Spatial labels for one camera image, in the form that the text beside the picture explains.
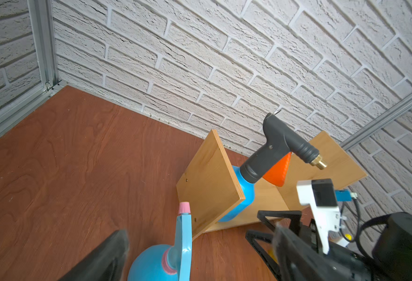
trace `wooden board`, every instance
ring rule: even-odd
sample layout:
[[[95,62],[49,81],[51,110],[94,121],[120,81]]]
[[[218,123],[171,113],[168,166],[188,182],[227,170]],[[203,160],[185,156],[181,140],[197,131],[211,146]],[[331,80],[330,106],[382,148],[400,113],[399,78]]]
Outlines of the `wooden board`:
[[[261,178],[254,185],[255,198],[254,202],[243,210],[238,216],[229,222],[216,222],[206,232],[233,228],[245,224],[259,222],[257,214],[259,210],[265,211],[288,211],[277,187],[265,179]]]
[[[211,130],[176,184],[180,202],[188,201],[193,239],[245,200],[216,130]]]
[[[320,170],[304,163],[298,156],[292,155],[284,186],[278,187],[288,208],[292,211],[302,210],[306,206],[299,204],[296,184],[299,180],[330,178],[336,190],[343,189],[367,176],[354,160],[328,135],[322,131],[310,144],[320,150],[328,166]]]

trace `black cable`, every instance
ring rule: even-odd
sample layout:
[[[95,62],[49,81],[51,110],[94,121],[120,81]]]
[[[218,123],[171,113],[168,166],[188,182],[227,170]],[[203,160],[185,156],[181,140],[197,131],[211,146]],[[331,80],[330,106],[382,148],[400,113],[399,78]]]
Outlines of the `black cable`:
[[[353,238],[353,239],[348,239],[348,238],[345,236],[345,234],[343,233],[343,230],[340,228],[340,234],[342,235],[343,239],[345,239],[345,240],[348,241],[349,243],[352,243],[352,242],[354,242],[354,241],[357,241],[357,239],[358,239],[358,237],[359,237],[359,234],[360,234],[359,228],[360,228],[360,217],[361,217],[361,216],[360,216],[359,202],[358,202],[357,198],[353,198],[352,200],[353,200],[353,202],[354,202],[355,211],[356,211],[356,213],[357,213],[357,229],[356,229],[356,231],[355,231],[355,236],[354,236],[354,238]],[[342,209],[340,210],[340,216],[343,215],[343,210],[344,210],[345,206],[346,206],[346,204],[345,204],[345,202],[344,202],[344,203],[343,203],[343,206],[342,206]]]

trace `pink cap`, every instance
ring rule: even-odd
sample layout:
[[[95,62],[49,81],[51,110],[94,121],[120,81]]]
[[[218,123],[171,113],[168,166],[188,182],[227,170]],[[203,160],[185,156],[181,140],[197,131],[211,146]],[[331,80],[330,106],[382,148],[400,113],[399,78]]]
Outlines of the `pink cap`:
[[[190,214],[190,204],[189,202],[180,202],[178,214],[188,213]]]

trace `spray bottle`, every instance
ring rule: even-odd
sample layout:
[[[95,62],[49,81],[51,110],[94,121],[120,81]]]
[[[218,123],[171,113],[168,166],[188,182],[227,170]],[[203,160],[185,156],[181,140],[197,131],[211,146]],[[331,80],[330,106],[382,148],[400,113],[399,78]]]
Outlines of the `spray bottle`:
[[[317,166],[321,170],[326,168],[327,164],[323,161],[320,151],[289,128],[275,114],[267,114],[263,121],[266,143],[253,153],[242,166],[233,166],[245,194],[245,200],[221,218],[219,222],[232,220],[253,203],[254,184],[289,153],[295,153],[305,163]]]
[[[128,281],[188,281],[192,263],[192,218],[189,202],[179,204],[175,245],[154,245],[131,265]]]

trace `wood grain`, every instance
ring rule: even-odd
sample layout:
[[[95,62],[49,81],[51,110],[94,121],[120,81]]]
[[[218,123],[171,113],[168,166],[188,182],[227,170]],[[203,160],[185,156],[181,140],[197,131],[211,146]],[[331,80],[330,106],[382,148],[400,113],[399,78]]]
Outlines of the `wood grain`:
[[[245,200],[216,130],[209,132],[176,190],[180,202],[190,203],[193,239]]]
[[[175,185],[203,140],[65,87],[0,138],[0,280],[57,280],[125,228],[124,270],[172,244]],[[245,157],[227,151],[233,165]],[[193,243],[191,280],[275,280],[245,239],[252,224]]]
[[[279,193],[292,211],[302,210],[306,206],[299,204],[296,184],[299,180],[330,178],[336,190],[343,189],[367,176],[357,163],[328,135],[322,131],[310,144],[320,150],[328,166],[324,170],[304,163],[298,156],[292,155],[285,183],[278,187]]]

